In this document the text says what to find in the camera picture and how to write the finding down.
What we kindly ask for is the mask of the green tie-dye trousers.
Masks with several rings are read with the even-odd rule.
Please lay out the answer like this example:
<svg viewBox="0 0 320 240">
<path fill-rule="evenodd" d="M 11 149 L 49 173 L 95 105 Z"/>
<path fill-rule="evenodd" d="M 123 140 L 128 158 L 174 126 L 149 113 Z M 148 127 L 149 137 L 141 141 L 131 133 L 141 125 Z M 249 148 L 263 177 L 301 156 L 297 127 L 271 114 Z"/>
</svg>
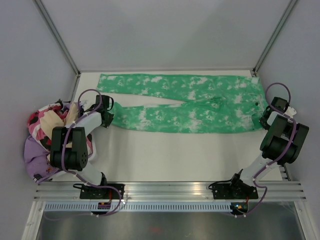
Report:
<svg viewBox="0 0 320 240">
<path fill-rule="evenodd" d="M 262 128 L 267 102 L 257 77 L 189 74 L 101 74 L 101 93 L 172 100 L 171 104 L 122 106 L 111 112 L 117 127 L 159 133 L 237 134 Z"/>
</svg>

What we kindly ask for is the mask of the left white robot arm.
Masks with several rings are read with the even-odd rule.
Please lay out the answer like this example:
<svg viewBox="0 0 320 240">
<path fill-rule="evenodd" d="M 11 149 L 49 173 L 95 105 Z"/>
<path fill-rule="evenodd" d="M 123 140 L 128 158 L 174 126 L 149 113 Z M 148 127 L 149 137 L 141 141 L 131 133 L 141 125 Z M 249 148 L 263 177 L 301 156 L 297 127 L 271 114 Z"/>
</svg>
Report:
<svg viewBox="0 0 320 240">
<path fill-rule="evenodd" d="M 87 110 L 77 102 L 75 119 L 66 126 L 57 126 L 52 130 L 50 165 L 91 186 L 91 193 L 99 199 L 108 195 L 109 186 L 105 174 L 89 163 L 87 139 L 96 128 L 107 129 L 111 125 L 114 103 L 112 97 L 101 94 L 96 95 L 95 104 Z"/>
</svg>

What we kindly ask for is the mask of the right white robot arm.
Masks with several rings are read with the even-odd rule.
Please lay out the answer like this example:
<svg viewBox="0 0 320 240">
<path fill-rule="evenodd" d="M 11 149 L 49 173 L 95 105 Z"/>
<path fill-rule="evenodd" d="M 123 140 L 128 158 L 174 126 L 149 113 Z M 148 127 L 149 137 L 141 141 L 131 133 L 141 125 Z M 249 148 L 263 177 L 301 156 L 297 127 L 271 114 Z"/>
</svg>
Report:
<svg viewBox="0 0 320 240">
<path fill-rule="evenodd" d="M 233 175 L 228 185 L 228 193 L 240 198 L 246 188 L 256 187 L 266 174 L 278 166 L 293 163 L 299 156 L 309 127 L 293 119 L 296 111 L 290 103 L 274 97 L 259 122 L 267 130 L 260 145 L 261 154 L 248 167 Z"/>
</svg>

